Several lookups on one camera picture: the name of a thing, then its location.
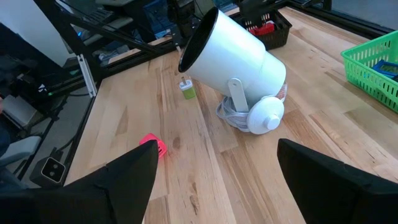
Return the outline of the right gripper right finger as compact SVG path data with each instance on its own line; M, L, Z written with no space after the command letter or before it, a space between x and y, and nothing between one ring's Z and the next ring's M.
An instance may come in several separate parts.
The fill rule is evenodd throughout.
M371 223L367 172L289 139L278 141L277 158L306 223Z

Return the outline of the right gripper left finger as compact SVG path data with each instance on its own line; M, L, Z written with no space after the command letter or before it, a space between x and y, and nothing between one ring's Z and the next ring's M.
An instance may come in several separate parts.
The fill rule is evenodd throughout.
M159 160L150 140L96 170L95 186L104 190L113 223L141 223L154 186Z

